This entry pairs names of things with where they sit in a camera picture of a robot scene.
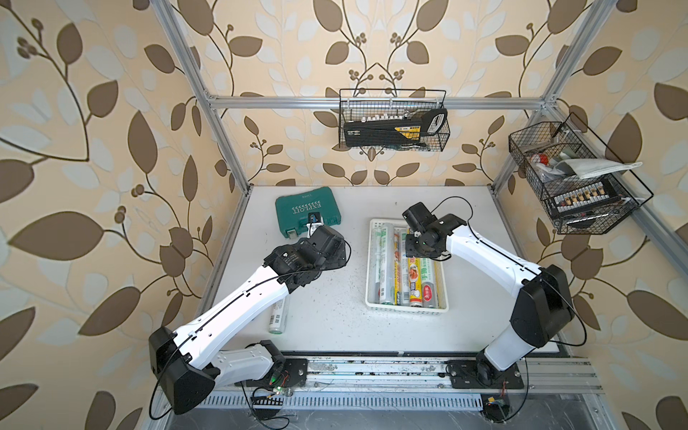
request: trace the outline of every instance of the cylindrical roll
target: cylindrical roll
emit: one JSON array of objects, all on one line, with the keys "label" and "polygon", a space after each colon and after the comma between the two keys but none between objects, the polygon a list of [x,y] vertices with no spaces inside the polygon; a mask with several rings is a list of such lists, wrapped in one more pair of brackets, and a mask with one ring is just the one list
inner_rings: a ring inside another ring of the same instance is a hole
[{"label": "cylindrical roll", "polygon": [[384,223],[380,230],[380,304],[394,304],[394,226]]},{"label": "cylindrical roll", "polygon": [[422,288],[423,307],[438,308],[435,267],[429,258],[420,259],[420,285]]},{"label": "cylindrical roll", "polygon": [[411,284],[409,282],[409,259],[406,258],[406,233],[402,232],[399,237],[400,263],[401,266],[401,306],[410,305]]},{"label": "cylindrical roll", "polygon": [[275,302],[272,305],[272,314],[270,314],[270,324],[268,324],[268,331],[272,334],[282,334],[287,325],[287,309],[289,308],[289,296],[282,300]]}]

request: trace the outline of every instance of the metal rod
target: metal rod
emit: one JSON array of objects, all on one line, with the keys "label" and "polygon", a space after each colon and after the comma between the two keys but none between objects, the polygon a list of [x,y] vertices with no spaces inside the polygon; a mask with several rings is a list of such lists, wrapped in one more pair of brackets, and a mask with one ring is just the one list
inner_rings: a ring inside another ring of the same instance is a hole
[{"label": "metal rod", "polygon": [[242,193],[247,193],[248,181],[246,180],[246,175],[244,175],[244,170],[239,162],[239,157],[237,157],[234,148],[232,148],[230,144],[229,137],[225,132],[225,128],[222,126],[222,121],[217,111],[208,103],[208,90],[203,84],[203,78],[201,77],[200,71],[196,66],[196,62],[193,59],[189,47],[186,45],[182,30],[179,28],[177,20],[174,17],[172,6],[167,0],[152,0],[151,3],[155,10],[155,15],[160,22],[160,26],[162,26],[167,38],[170,40],[170,44],[177,55],[184,75],[186,75],[186,79],[189,81],[191,91],[196,97],[196,100],[198,100],[198,106],[206,116],[208,125],[215,135],[215,138],[217,138],[219,150],[225,161],[227,161],[227,164],[229,164],[229,169],[234,174],[236,185]]},{"label": "metal rod", "polygon": [[[548,103],[545,108],[546,114],[554,121],[564,121],[567,115],[562,112],[556,103]],[[574,131],[585,145],[598,157],[604,158],[595,146],[592,145],[588,137],[579,131]],[[616,177],[627,189],[633,189],[622,175]],[[636,209],[631,217],[636,224],[649,237],[652,243],[659,248],[669,263],[688,281],[688,246],[681,239],[673,228],[670,228],[662,218],[657,215],[648,205],[643,205]]]},{"label": "metal rod", "polygon": [[592,3],[590,11],[585,16],[585,20],[581,24],[573,42],[571,42],[571,46],[566,50],[559,66],[557,66],[557,71],[547,84],[547,88],[545,88],[543,93],[544,100],[554,101],[561,95],[564,85],[571,77],[571,73],[573,73],[581,57],[588,50],[588,47],[597,33],[599,33],[605,21],[607,21],[615,4],[616,0],[595,0]]},{"label": "metal rod", "polygon": [[[388,103],[389,98],[357,97],[355,100],[380,101]],[[395,97],[396,101],[416,101],[419,98]],[[212,97],[209,99],[214,109],[338,109],[339,98],[336,97]],[[525,109],[542,108],[540,98],[490,98],[490,97],[447,97],[444,107],[447,109]]]}]

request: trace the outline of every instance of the floral wallpaper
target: floral wallpaper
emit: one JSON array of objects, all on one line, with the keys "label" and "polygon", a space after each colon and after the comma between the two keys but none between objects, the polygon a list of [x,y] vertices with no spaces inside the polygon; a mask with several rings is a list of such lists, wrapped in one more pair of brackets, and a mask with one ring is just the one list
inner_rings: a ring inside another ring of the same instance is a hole
[{"label": "floral wallpaper", "polygon": [[[647,204],[684,239],[687,24],[685,2],[619,0],[559,100],[622,161],[643,162],[638,174],[656,194]],[[590,357],[617,422],[629,430],[688,428],[687,280],[630,218],[606,235],[556,235],[518,172],[499,198],[527,258],[566,270],[588,328],[587,344],[574,351]],[[583,340],[578,321],[565,333]]]},{"label": "floral wallpaper", "polygon": [[0,427],[134,429],[239,192],[147,1],[0,0],[0,28]]},{"label": "floral wallpaper", "polygon": [[523,111],[450,110],[444,151],[346,149],[330,111],[228,109],[222,120],[256,185],[487,185],[508,155]]},{"label": "floral wallpaper", "polygon": [[586,0],[171,0],[220,96],[444,89],[538,97]]}]

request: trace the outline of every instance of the yellow label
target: yellow label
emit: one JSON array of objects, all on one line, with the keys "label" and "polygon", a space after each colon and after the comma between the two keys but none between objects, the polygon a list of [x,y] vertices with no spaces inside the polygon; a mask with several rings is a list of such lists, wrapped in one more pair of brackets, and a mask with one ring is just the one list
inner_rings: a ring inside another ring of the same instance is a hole
[{"label": "yellow label", "polygon": [[420,125],[418,126],[406,126],[406,127],[394,127],[396,131],[404,135],[406,139],[420,139]]}]

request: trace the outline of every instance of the mounting plate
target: mounting plate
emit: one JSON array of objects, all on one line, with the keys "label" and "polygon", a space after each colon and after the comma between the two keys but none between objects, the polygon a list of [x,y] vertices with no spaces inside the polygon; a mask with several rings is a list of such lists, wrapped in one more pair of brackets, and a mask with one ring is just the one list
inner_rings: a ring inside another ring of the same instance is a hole
[{"label": "mounting plate", "polygon": [[477,375],[476,363],[475,360],[450,360],[447,363],[447,370],[451,379],[451,387],[454,389],[493,388],[501,390],[504,381],[506,381],[506,389],[523,389],[525,387],[516,363],[502,372],[492,385],[485,385],[477,380],[475,377]]},{"label": "mounting plate", "polygon": [[[284,371],[289,372],[289,379],[282,387],[302,387],[305,385],[305,378],[308,375],[308,360],[305,358],[287,358],[284,362]],[[269,387],[270,375],[268,374],[262,379],[245,380],[244,385],[246,387]]]}]

